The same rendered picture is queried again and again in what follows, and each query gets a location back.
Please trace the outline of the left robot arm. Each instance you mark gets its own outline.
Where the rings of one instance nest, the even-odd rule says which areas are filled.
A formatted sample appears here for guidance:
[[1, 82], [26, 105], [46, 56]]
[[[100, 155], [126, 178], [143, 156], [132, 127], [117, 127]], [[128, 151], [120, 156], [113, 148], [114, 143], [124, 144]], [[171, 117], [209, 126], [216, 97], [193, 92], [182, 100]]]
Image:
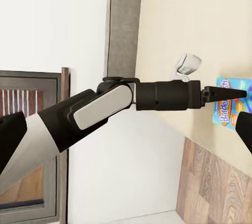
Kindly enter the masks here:
[[202, 59], [184, 53], [170, 81], [141, 83], [138, 78], [104, 77], [97, 93], [87, 89], [26, 118], [27, 133], [0, 174], [0, 195], [65, 149], [105, 125], [109, 118], [132, 104], [136, 110], [181, 111], [201, 109], [205, 103], [247, 97], [246, 90], [206, 86], [190, 80]]

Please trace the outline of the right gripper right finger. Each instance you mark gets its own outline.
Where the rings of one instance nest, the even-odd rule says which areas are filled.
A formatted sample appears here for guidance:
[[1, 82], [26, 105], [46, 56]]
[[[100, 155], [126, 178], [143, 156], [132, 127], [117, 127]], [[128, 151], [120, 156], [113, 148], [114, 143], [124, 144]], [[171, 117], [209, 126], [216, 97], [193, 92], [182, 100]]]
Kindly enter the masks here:
[[241, 111], [236, 121], [235, 130], [252, 154], [252, 114]]

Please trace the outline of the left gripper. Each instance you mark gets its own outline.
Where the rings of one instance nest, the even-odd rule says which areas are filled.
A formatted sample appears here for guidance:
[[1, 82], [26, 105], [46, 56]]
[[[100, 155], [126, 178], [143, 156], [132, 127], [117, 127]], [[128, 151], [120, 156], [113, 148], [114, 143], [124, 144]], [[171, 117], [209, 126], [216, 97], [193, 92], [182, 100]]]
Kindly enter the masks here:
[[155, 82], [156, 111], [201, 109], [205, 103], [247, 97], [246, 90], [206, 86], [200, 80]]

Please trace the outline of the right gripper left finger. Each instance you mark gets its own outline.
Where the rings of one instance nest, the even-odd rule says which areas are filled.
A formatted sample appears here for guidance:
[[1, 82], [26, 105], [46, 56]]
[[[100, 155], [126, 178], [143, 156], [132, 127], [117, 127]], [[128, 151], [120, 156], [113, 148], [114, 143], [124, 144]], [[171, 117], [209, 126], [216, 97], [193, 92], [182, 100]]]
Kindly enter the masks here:
[[22, 111], [0, 117], [0, 174], [27, 133]]

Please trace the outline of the board game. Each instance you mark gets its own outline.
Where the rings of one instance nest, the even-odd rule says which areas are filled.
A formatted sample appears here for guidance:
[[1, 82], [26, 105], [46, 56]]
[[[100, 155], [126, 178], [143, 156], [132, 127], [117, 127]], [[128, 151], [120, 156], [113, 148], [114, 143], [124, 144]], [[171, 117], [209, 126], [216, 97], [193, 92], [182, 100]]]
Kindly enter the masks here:
[[217, 77], [216, 87], [247, 92], [247, 97], [215, 101], [213, 122], [235, 130], [241, 111], [252, 114], [252, 79]]

